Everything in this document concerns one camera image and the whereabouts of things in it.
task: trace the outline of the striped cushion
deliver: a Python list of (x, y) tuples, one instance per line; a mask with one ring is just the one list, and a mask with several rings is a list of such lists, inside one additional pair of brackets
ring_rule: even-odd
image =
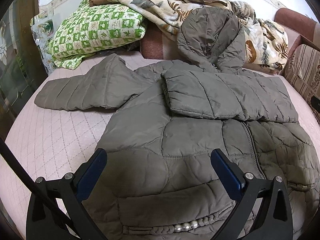
[(311, 107), (320, 123), (320, 114), (311, 106), (313, 95), (320, 97), (320, 52), (308, 45), (297, 47), (284, 70), (286, 80)]

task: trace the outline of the silver bolt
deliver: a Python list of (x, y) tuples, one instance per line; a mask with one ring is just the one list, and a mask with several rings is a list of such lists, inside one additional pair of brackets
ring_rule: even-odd
[(276, 176), (276, 181), (282, 182), (282, 178), (280, 176)]
[(43, 180), (43, 177), (36, 178), (36, 183), (40, 183), (42, 182), (42, 180)]
[(69, 172), (66, 175), (64, 175), (65, 179), (71, 179), (72, 177), (73, 177), (73, 174), (71, 172)]
[(247, 179), (253, 179), (253, 174), (252, 173), (250, 173), (250, 172), (247, 172), (246, 174), (245, 174), (245, 177), (247, 178)]

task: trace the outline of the pearl bead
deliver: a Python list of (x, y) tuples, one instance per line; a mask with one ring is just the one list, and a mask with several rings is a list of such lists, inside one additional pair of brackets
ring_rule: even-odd
[(183, 231), (189, 231), (191, 229), (190, 223), (188, 223), (188, 222), (183, 223), (182, 229), (183, 229)]
[(199, 226), (199, 224), (198, 224), (197, 220), (193, 220), (190, 222), (190, 226), (192, 229), (195, 229)]
[(182, 231), (182, 225), (181, 224), (174, 225), (174, 231), (175, 232), (181, 232)]

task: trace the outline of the floral blanket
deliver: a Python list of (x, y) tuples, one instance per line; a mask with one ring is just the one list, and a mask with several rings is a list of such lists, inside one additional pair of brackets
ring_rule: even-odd
[(281, 71), (288, 58), (288, 36), (281, 25), (256, 19), (251, 5), (229, 0), (106, 0), (121, 3), (155, 23), (170, 39), (195, 8), (218, 6), (234, 12), (244, 25), (246, 62)]

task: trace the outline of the green and white pillowcase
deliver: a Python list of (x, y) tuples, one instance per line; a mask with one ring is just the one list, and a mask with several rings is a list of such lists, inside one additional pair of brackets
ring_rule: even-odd
[(122, 4), (89, 7), (83, 0), (65, 19), (49, 44), (55, 65), (76, 69), (82, 58), (140, 40), (146, 33), (144, 17)]

